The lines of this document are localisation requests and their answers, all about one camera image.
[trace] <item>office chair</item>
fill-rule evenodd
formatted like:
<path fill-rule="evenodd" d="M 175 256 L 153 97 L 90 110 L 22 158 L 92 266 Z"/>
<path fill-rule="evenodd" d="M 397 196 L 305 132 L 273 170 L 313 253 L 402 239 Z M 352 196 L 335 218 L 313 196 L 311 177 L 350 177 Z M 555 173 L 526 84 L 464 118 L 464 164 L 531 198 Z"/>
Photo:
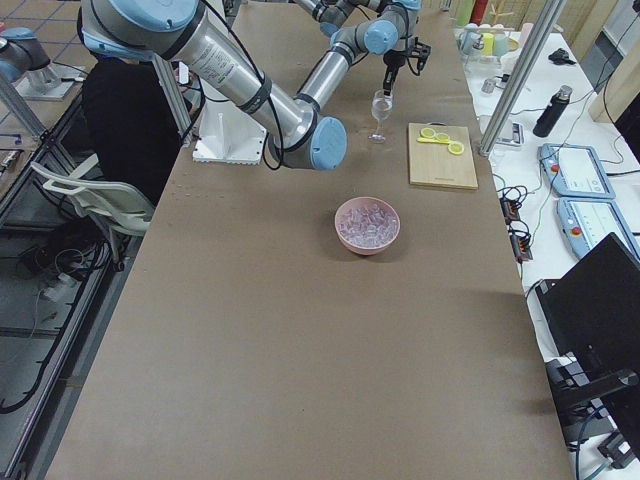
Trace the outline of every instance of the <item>office chair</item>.
<path fill-rule="evenodd" d="M 144 236 L 155 208 L 147 197 L 132 185 L 83 179 L 82 177 L 97 164 L 98 156 L 91 155 L 68 176 L 54 173 L 35 162 L 31 163 L 31 168 L 47 179 L 43 185 L 45 190 L 67 195 L 78 215 L 91 215 L 96 220 L 102 220 L 98 223 L 106 230 L 105 237 L 109 239 L 114 265 L 118 270 L 122 270 L 122 242 L 118 234 Z"/>

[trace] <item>chair armrest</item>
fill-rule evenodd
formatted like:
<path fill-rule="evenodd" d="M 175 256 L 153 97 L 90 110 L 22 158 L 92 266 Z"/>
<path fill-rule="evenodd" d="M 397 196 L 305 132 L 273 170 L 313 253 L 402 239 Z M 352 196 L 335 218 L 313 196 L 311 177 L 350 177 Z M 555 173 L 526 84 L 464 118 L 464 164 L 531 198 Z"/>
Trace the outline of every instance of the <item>chair armrest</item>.
<path fill-rule="evenodd" d="M 98 155 L 94 153 L 89 158 L 87 158 L 84 162 L 78 165 L 73 170 L 73 172 L 69 174 L 69 178 L 82 178 L 87 173 L 89 173 L 89 171 L 96 165 L 98 165 Z"/>

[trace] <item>blue joint cap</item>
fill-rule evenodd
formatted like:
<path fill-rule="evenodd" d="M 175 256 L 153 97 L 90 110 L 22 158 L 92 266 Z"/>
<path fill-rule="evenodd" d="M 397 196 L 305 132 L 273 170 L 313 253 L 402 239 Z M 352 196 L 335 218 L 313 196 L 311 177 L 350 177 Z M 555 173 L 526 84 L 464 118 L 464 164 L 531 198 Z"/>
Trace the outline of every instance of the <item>blue joint cap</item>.
<path fill-rule="evenodd" d="M 108 40 L 104 37 L 97 37 L 87 33 L 82 29 L 84 35 L 84 44 L 92 52 L 100 55 L 109 55 L 118 58 L 128 58 L 130 60 L 138 60 L 141 62 L 150 62 L 153 59 L 151 50 L 135 50 L 133 48 L 123 47 L 122 45 Z"/>
<path fill-rule="evenodd" d="M 364 45 L 369 52 L 382 55 L 398 43 L 398 29 L 389 20 L 378 20 L 364 34 Z"/>
<path fill-rule="evenodd" d="M 15 66 L 0 60 L 0 75 L 2 75 L 7 82 L 13 83 L 19 79 L 22 74 Z"/>
<path fill-rule="evenodd" d="M 309 146 L 311 166 L 315 170 L 333 170 L 347 153 L 347 131 L 337 118 L 320 120 Z"/>
<path fill-rule="evenodd" d="M 134 25 L 151 32 L 175 32 L 193 18 L 198 0 L 109 0 Z"/>
<path fill-rule="evenodd" d="M 7 40 L 36 40 L 33 30 L 26 27 L 7 28 L 2 32 L 2 36 Z"/>
<path fill-rule="evenodd" d="M 420 10 L 422 8 L 422 0 L 395 0 L 396 3 L 404 5 L 407 10 Z"/>
<path fill-rule="evenodd" d="M 320 31 L 324 33 L 327 37 L 333 37 L 333 35 L 340 30 L 337 25 L 329 22 L 322 22 L 320 24 Z"/>

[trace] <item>pink bowl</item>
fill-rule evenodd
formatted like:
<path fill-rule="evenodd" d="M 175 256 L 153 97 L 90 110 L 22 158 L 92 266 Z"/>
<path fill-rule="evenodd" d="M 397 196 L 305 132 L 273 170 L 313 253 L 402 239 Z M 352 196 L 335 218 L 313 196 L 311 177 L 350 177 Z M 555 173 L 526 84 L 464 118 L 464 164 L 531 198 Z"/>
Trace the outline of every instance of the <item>pink bowl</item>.
<path fill-rule="evenodd" d="M 377 218 L 382 217 L 383 220 L 381 221 L 385 222 L 386 228 L 390 229 L 385 235 L 385 240 L 369 240 L 369 242 L 373 242 L 373 245 L 367 244 L 365 246 L 362 240 L 347 238 L 345 227 L 352 220 L 353 212 L 357 212 L 360 216 L 366 215 L 368 217 L 369 213 L 375 214 L 376 208 L 380 210 L 380 216 L 377 216 Z M 359 255 L 374 255 L 385 250 L 398 237 L 398 233 L 400 233 L 400 217 L 393 207 L 383 200 L 373 197 L 356 197 L 340 205 L 334 217 L 334 227 L 340 242 L 349 250 Z"/>

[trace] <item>plastic bottle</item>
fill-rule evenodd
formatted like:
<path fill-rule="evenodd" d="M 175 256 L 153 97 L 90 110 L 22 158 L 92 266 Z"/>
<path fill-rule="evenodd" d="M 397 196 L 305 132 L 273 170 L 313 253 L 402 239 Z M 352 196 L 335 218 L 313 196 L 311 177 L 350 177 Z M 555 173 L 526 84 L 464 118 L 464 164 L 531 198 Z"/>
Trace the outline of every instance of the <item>plastic bottle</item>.
<path fill-rule="evenodd" d="M 533 129 L 533 134 L 537 137 L 546 137 L 551 133 L 551 130 L 555 126 L 556 122 L 564 112 L 564 109 L 569 105 L 571 100 L 571 92 L 573 89 L 568 85 L 563 85 L 558 90 L 551 100 L 549 105 L 545 108 L 540 118 L 536 122 L 536 126 Z"/>

